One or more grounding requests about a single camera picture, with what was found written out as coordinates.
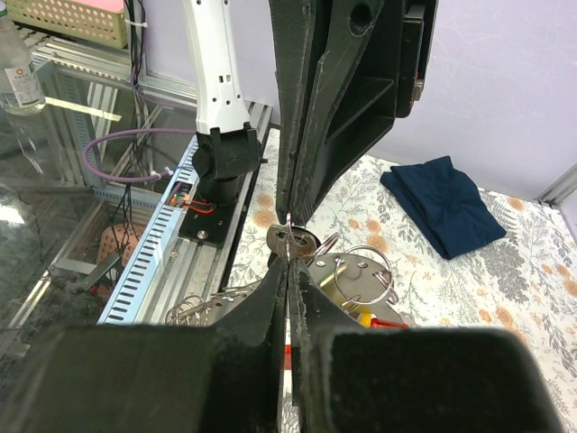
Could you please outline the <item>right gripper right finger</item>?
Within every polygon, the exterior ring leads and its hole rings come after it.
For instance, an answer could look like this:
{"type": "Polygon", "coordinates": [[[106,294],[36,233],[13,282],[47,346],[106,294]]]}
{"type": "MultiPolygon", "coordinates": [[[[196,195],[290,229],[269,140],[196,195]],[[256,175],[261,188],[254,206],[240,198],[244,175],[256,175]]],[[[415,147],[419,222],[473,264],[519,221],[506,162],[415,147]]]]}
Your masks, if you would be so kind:
{"type": "Polygon", "coordinates": [[[288,267],[305,432],[560,432],[534,357],[495,327],[367,328],[288,267]]]}

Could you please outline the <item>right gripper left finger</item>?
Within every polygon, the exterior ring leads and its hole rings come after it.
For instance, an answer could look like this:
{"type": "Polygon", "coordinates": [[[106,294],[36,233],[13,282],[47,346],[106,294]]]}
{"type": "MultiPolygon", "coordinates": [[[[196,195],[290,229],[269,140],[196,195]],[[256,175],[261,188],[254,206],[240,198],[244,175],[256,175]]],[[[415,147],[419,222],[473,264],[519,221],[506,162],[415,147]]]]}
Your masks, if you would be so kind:
{"type": "Polygon", "coordinates": [[[26,356],[4,432],[275,432],[288,265],[207,327],[72,326],[26,356]]]}

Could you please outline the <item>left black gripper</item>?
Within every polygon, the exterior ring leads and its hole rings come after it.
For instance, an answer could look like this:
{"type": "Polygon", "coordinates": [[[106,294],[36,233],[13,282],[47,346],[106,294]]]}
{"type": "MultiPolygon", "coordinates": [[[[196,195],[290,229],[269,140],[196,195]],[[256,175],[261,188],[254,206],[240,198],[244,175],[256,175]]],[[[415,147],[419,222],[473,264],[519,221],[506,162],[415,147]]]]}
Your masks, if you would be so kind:
{"type": "Polygon", "coordinates": [[[276,210],[304,225],[425,89],[437,0],[271,1],[279,92],[276,210]]]}

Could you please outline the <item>red handled metal keyring holder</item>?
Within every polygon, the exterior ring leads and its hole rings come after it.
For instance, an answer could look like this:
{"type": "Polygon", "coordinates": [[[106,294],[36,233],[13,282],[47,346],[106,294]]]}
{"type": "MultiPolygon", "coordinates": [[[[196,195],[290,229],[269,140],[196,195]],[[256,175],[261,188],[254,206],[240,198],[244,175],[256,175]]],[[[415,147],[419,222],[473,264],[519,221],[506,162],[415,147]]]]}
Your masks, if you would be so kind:
{"type": "Polygon", "coordinates": [[[369,246],[336,253],[334,244],[334,237],[319,243],[303,232],[263,279],[206,301],[190,296],[168,312],[168,324],[195,329],[203,354],[189,431],[277,430],[284,361],[301,431],[360,424],[369,395],[348,385],[360,387],[368,376],[345,340],[373,322],[404,323],[393,308],[398,295],[387,257],[369,246]]]}

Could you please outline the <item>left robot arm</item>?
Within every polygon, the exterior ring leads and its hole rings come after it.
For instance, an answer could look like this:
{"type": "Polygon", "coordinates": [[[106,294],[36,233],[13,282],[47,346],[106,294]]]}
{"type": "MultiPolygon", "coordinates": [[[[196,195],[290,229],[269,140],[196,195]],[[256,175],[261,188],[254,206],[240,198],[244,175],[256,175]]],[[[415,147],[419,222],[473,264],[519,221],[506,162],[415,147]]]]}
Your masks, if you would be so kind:
{"type": "MultiPolygon", "coordinates": [[[[197,73],[198,193],[235,202],[262,149],[237,77],[228,1],[183,4],[197,73]]],[[[304,225],[423,91],[435,1],[272,1],[279,92],[276,213],[304,225]]]]}

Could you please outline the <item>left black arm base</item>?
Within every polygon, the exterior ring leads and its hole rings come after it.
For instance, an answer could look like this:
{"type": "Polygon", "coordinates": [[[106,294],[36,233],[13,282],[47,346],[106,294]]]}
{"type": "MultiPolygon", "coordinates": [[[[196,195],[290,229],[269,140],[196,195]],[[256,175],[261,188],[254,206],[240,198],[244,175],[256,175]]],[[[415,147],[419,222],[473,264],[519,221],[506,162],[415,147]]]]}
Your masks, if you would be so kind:
{"type": "Polygon", "coordinates": [[[201,179],[193,198],[181,207],[186,215],[179,236],[215,247],[224,245],[241,191],[241,178],[201,179]]]}

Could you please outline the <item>dark blue folded cloth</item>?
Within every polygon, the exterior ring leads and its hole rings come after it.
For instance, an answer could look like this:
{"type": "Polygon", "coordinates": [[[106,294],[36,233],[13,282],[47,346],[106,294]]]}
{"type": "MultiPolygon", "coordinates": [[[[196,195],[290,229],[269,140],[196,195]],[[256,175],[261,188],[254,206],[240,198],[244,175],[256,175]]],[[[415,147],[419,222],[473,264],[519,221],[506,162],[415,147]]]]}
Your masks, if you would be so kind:
{"type": "Polygon", "coordinates": [[[471,253],[506,236],[477,185],[449,156],[393,166],[380,184],[394,196],[425,239],[445,260],[471,253]]]}

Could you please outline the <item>perforated yellow basket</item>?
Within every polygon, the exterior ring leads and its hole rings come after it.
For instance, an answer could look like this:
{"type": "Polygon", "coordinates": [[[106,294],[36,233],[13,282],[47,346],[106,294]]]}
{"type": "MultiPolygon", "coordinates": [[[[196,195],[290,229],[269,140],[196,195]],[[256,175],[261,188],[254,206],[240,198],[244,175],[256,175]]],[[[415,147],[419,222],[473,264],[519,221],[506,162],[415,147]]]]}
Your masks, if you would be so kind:
{"type": "Polygon", "coordinates": [[[45,31],[122,49],[128,36],[121,0],[5,1],[10,18],[45,31]]]}

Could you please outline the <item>clear plastic bottle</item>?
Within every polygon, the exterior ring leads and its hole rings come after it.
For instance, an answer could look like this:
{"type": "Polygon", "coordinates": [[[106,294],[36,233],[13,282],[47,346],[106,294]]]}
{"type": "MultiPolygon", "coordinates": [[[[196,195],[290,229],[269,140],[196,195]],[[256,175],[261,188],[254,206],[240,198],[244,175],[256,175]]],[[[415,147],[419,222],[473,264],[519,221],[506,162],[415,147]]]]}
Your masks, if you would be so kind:
{"type": "Polygon", "coordinates": [[[41,82],[7,5],[1,2],[1,107],[13,115],[35,115],[45,107],[41,82]]]}

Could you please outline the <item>left aluminium corner post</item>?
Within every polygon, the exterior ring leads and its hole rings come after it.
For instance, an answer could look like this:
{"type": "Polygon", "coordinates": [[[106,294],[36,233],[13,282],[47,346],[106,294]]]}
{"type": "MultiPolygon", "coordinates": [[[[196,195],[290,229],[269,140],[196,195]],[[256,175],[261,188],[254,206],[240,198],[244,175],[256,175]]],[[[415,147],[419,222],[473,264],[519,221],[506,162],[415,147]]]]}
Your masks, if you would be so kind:
{"type": "Polygon", "coordinates": [[[577,185],[577,163],[557,179],[550,187],[540,194],[536,201],[549,206],[560,205],[575,190],[577,185]]]}

